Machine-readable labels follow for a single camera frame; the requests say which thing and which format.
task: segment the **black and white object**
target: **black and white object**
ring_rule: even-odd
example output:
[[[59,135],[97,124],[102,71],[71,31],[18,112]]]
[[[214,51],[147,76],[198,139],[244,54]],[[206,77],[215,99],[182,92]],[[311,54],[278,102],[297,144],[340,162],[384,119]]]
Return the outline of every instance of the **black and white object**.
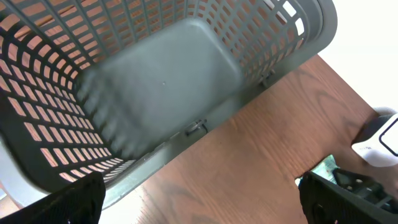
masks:
[[[372,166],[398,164],[398,114],[380,116],[370,121],[351,147]]]

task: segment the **brown wooden surface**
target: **brown wooden surface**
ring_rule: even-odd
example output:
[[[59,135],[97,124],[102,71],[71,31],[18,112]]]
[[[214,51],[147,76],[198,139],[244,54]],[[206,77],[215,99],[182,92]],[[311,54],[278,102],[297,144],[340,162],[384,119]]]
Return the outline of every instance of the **brown wooden surface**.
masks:
[[[126,223],[306,223],[294,179],[329,154],[365,173],[350,142],[375,116],[315,56],[114,208]]]

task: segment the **gray plastic basket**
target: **gray plastic basket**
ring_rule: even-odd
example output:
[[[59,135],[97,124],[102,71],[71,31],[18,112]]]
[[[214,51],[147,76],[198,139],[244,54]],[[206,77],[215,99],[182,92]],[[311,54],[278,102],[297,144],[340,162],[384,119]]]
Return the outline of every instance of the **gray plastic basket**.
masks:
[[[92,171],[104,208],[336,31],[331,0],[1,0],[0,180],[26,206]]]

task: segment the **white wall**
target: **white wall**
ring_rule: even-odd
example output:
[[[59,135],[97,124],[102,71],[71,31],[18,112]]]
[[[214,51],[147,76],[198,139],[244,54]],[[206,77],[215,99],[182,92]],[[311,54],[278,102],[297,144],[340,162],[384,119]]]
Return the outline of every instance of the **white wall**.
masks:
[[[370,106],[398,111],[398,1],[333,2],[337,33],[319,55]]]

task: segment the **wood grain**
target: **wood grain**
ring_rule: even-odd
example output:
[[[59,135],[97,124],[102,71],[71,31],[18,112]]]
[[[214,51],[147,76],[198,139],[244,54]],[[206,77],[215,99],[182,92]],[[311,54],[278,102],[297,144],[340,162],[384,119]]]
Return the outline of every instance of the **wood grain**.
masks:
[[[306,223],[294,179],[329,154],[364,171],[350,142],[374,116],[315,56],[146,180],[122,199],[134,206],[121,209],[128,223]]]

